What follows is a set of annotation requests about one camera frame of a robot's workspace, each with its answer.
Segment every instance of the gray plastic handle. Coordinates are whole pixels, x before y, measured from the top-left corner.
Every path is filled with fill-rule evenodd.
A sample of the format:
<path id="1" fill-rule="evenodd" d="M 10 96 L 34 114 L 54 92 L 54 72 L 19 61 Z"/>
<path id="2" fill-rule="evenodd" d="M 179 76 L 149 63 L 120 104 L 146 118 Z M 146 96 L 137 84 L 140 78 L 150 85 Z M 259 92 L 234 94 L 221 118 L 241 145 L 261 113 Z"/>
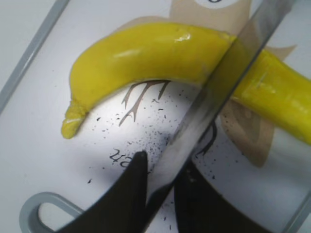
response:
<path id="1" fill-rule="evenodd" d="M 30 197 L 19 213 L 19 226 L 22 233 L 53 233 L 39 218 L 39 208 L 43 203 L 51 203 L 69 215 L 77 218 L 83 210 L 61 195 L 55 193 L 38 193 Z"/>

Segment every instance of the tree branch drawing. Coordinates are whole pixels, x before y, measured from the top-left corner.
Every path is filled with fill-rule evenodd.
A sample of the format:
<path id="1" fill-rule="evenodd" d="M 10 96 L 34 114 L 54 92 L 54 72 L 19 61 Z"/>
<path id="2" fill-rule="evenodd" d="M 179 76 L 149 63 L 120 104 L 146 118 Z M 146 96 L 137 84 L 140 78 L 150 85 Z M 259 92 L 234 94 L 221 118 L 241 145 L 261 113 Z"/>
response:
<path id="1" fill-rule="evenodd" d="M 147 92 L 147 90 L 154 86 L 154 85 L 158 85 L 158 84 L 163 84 L 160 92 L 159 92 L 159 95 L 158 95 L 158 100 L 161 99 L 167 85 L 170 83 L 170 81 L 167 81 L 167 80 L 154 80 L 154 81 L 146 81 L 146 82 L 142 82 L 142 83 L 136 83 L 136 84 L 133 84 L 130 89 L 127 91 L 127 93 L 125 94 L 121 104 L 124 103 L 124 106 L 125 106 L 125 109 L 127 107 L 127 103 L 128 103 L 128 100 L 131 96 L 131 93 L 133 92 L 133 90 L 135 89 L 135 87 L 139 86 L 139 85 L 142 85 L 142 84 L 146 84 L 146 86 L 144 87 L 143 91 L 141 92 L 141 94 L 139 95 L 139 97 L 137 98 L 137 100 L 135 101 L 133 107 L 123 116 L 123 118 L 121 119 L 120 123 L 119 123 L 119 126 L 121 126 L 124 121 L 127 119 L 127 117 L 131 116 L 131 113 L 133 113 L 133 117 L 134 117 L 134 122 L 136 122 L 136 115 L 137 115 L 137 111 L 139 109 L 139 105 L 142 101 L 142 98 L 144 97 L 145 93 Z"/>

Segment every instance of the printed drawing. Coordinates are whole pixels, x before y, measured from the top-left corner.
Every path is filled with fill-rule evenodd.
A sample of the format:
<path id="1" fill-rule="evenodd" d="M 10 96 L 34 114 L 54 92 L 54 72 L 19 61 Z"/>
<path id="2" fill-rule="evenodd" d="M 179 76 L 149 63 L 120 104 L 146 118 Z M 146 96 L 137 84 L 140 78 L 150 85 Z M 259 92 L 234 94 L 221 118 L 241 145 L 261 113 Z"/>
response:
<path id="1" fill-rule="evenodd" d="M 209 3 L 219 4 L 228 0 L 206 0 Z M 219 31 L 226 31 L 231 34 L 238 34 L 250 17 L 251 0 L 238 0 L 231 5 L 223 8 L 207 8 L 198 4 L 195 0 L 172 0 L 171 10 L 168 18 L 157 16 L 145 16 L 136 18 L 116 31 L 150 22 L 177 22 L 196 26 L 212 28 Z M 270 48 L 267 50 L 275 54 L 280 60 L 283 60 L 293 51 L 295 46 L 286 48 Z M 134 121 L 136 120 L 139 104 L 147 92 L 153 85 L 162 85 L 162 89 L 158 96 L 161 98 L 169 81 L 149 81 L 132 85 L 125 95 L 123 102 L 127 107 L 128 99 L 132 91 L 138 85 L 145 84 L 145 88 L 136 100 L 134 106 L 124 115 L 120 121 L 120 125 L 133 113 Z M 274 125 L 258 116 L 253 111 L 244 106 L 230 100 L 220 114 L 222 127 L 236 145 L 236 147 L 249 159 L 249 161 L 261 167 L 264 165 L 271 147 L 274 135 Z"/>

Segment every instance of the banana peel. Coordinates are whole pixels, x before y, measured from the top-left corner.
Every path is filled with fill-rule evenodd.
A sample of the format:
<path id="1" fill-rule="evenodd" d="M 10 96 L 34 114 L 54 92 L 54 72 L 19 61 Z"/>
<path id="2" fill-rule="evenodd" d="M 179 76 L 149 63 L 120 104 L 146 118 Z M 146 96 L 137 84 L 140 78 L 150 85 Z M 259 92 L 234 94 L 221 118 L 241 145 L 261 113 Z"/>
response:
<path id="1" fill-rule="evenodd" d="M 202 85 L 235 38 L 203 27 L 150 23 L 101 39 L 72 67 L 63 137 L 74 137 L 88 112 L 124 86 L 148 80 Z M 232 99 L 311 144 L 311 82 L 270 52 L 261 52 Z"/>

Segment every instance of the metal blade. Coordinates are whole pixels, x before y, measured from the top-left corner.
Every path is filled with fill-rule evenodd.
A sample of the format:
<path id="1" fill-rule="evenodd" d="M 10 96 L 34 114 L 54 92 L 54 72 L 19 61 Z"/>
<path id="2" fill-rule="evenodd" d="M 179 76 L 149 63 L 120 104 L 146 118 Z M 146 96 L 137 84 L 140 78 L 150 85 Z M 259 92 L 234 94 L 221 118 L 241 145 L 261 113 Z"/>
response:
<path id="1" fill-rule="evenodd" d="M 147 222 L 157 212 L 198 141 L 293 3 L 294 0 L 265 0 L 210 75 L 149 175 Z"/>

